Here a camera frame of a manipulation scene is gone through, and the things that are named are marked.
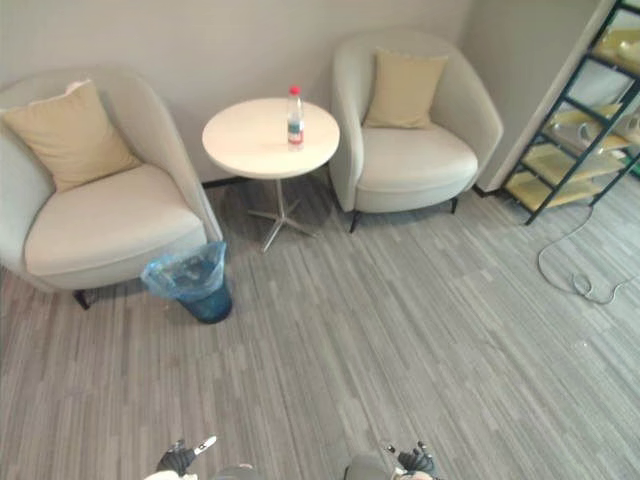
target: bottle label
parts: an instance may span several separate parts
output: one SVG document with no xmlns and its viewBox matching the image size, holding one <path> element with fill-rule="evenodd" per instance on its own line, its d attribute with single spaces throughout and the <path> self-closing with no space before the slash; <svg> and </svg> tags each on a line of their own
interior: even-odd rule
<svg viewBox="0 0 640 480">
<path fill-rule="evenodd" d="M 304 122 L 288 122 L 289 143 L 300 145 L 304 140 Z"/>
</svg>

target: throw pillow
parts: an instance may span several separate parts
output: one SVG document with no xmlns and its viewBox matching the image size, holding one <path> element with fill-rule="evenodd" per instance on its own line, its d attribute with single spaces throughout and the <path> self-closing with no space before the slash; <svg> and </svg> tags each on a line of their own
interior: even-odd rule
<svg viewBox="0 0 640 480">
<path fill-rule="evenodd" d="M 8 110 L 3 120 L 49 169 L 59 192 L 141 164 L 109 121 L 92 81 Z"/>
<path fill-rule="evenodd" d="M 415 57 L 379 49 L 365 127 L 428 128 L 429 110 L 447 57 Z"/>
</svg>

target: beige cushion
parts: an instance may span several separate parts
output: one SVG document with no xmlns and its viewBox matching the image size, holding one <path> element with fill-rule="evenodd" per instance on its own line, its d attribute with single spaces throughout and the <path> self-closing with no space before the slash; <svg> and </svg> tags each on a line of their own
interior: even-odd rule
<svg viewBox="0 0 640 480">
<path fill-rule="evenodd" d="M 135 258 L 191 234 L 202 221 L 175 183 L 149 164 L 51 196 L 25 244 L 27 271 L 48 276 L 97 269 Z M 136 265 L 131 278 L 139 275 Z"/>
<path fill-rule="evenodd" d="M 478 161 L 469 146 L 444 128 L 365 128 L 360 190 L 418 191 L 469 181 Z"/>
<path fill-rule="evenodd" d="M 447 57 L 416 57 L 379 49 L 365 127 L 427 128 Z"/>
<path fill-rule="evenodd" d="M 59 192 L 140 165 L 111 125 L 91 81 L 8 110 L 3 119 L 49 169 Z"/>
</svg>

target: table top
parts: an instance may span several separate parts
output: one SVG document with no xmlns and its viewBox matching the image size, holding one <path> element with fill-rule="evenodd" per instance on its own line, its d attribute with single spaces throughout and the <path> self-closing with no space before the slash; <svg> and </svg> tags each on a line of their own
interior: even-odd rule
<svg viewBox="0 0 640 480">
<path fill-rule="evenodd" d="M 304 146 L 289 151 L 286 98 L 233 105 L 209 120 L 202 132 L 202 144 L 214 163 L 236 175 L 265 179 L 315 170 L 335 153 L 339 139 L 331 114 L 304 102 Z"/>
</svg>

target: white cable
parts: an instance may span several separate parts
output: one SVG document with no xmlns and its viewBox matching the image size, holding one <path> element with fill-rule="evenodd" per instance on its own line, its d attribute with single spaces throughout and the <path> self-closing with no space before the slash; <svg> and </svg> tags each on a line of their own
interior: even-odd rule
<svg viewBox="0 0 640 480">
<path fill-rule="evenodd" d="M 542 250 L 540 250 L 540 252 L 538 253 L 538 271 L 540 272 L 540 275 L 542 275 L 542 277 L 546 280 L 546 282 L 549 285 L 551 285 L 552 287 L 554 287 L 555 289 L 557 289 L 557 290 L 560 290 L 560 291 L 565 292 L 565 293 L 570 293 L 572 295 L 579 295 L 579 296 L 583 297 L 585 300 L 587 300 L 589 302 L 597 303 L 598 305 L 609 305 L 610 303 L 613 303 L 613 301 L 616 299 L 616 294 L 618 293 L 618 289 L 620 287 L 622 287 L 623 285 L 625 285 L 627 283 L 631 283 L 636 278 L 640 277 L 640 274 L 639 275 L 635 275 L 635 276 L 633 276 L 631 278 L 626 279 L 623 282 L 618 283 L 615 287 L 613 287 L 613 290 L 609 294 L 609 298 L 607 300 L 598 300 L 597 298 L 593 298 L 593 296 L 591 296 L 591 293 L 593 292 L 593 284 L 591 283 L 591 280 L 589 279 L 589 277 L 587 275 L 585 275 L 584 273 L 572 273 L 571 274 L 571 285 L 573 287 L 573 290 L 568 290 L 566 288 L 563 288 L 563 287 L 553 283 L 549 279 L 547 274 L 544 273 L 544 269 L 542 268 L 542 256 L 544 255 L 544 253 L 549 248 L 554 246 L 556 243 L 559 243 L 562 240 L 570 238 L 573 235 L 575 235 L 576 233 L 578 233 L 580 230 L 582 230 L 587 225 L 587 223 L 591 219 L 592 215 L 593 215 L 593 207 L 589 206 L 589 215 L 587 215 L 586 220 L 584 222 L 582 222 L 582 224 L 580 224 L 578 227 L 576 227 L 572 232 L 560 237 L 557 240 L 554 240 L 549 245 L 547 245 Z"/>
</svg>

